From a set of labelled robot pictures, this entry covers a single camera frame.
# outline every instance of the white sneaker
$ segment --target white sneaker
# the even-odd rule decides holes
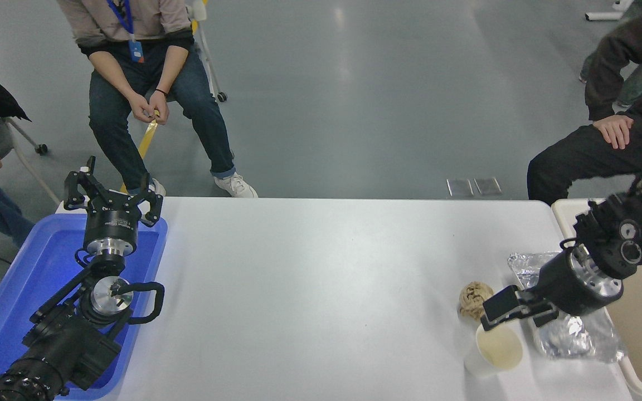
[[[244,177],[234,173],[227,178],[219,179],[214,177],[218,187],[229,192],[235,198],[259,198],[257,191],[251,185],[245,183]]]
[[[148,188],[153,190],[153,192],[157,193],[158,195],[165,196],[168,194],[167,191],[165,191],[165,187],[160,183],[160,181],[155,180],[155,178],[153,178],[153,183],[148,185]]]

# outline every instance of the person's left hand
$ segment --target person's left hand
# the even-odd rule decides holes
[[[155,91],[150,96],[150,106],[153,109],[157,110],[160,115],[155,115],[155,120],[160,125],[165,125],[168,122],[168,117],[170,116],[170,110],[168,109],[168,99],[165,99],[165,95],[160,91]]]

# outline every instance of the finger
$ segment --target finger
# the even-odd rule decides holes
[[[135,116],[136,119],[138,119],[138,120],[140,120],[140,121],[142,121],[144,123],[149,123],[149,122],[153,121],[152,117],[146,116],[143,113],[143,109],[138,109],[136,112],[133,113],[133,116]]]
[[[611,144],[611,137],[609,137],[609,132],[608,130],[606,130],[606,127],[602,125],[598,128],[599,128],[599,131],[601,132],[601,135],[603,135],[604,140],[606,140],[606,143]]]
[[[608,132],[609,134],[609,139],[610,139],[609,144],[611,144],[611,146],[613,146],[614,149],[618,149],[619,143],[616,141],[616,132],[614,131],[614,127],[611,125],[608,125],[606,127],[606,132]]]
[[[628,127],[626,124],[620,122],[616,127],[614,127],[614,133],[616,134],[616,142],[619,145],[619,149],[626,148],[626,142],[624,142],[625,132],[628,132]]]
[[[145,105],[145,111],[148,112],[148,116],[150,116],[150,121],[153,121],[155,119],[155,107],[146,104]]]
[[[626,147],[626,145],[629,144],[630,142],[629,137],[631,136],[631,130],[629,129],[627,122],[624,122],[624,124],[621,124],[621,136],[622,136],[621,140],[622,142],[624,142],[624,147],[622,147],[623,149]]]
[[[158,113],[158,116],[155,117],[155,119],[158,122],[158,124],[165,125],[165,123],[168,122],[169,115],[170,113],[167,110],[163,110]]]

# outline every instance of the gray floor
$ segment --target gray floor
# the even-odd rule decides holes
[[[578,71],[616,23],[583,13],[610,10],[589,0],[213,0],[205,31],[235,161],[260,196],[445,199],[447,178],[496,177],[503,193],[492,198],[526,199],[529,160],[588,124]],[[120,185],[87,126],[91,69],[55,3],[0,0],[0,82],[33,120],[21,126],[48,145],[45,157],[26,153],[60,196],[89,155],[105,185]],[[226,196],[171,110],[150,171],[168,195]],[[132,128],[141,138],[144,127]],[[16,157],[3,163],[0,185],[31,220],[54,212]],[[627,182],[580,182],[571,196]],[[0,256],[15,254],[0,236]]]

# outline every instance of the white paper cup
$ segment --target white paper cup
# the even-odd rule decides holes
[[[499,325],[490,331],[484,331],[479,325],[474,333],[474,344],[464,357],[464,367],[478,376],[496,375],[500,371],[513,369],[522,361],[522,341],[514,330]]]

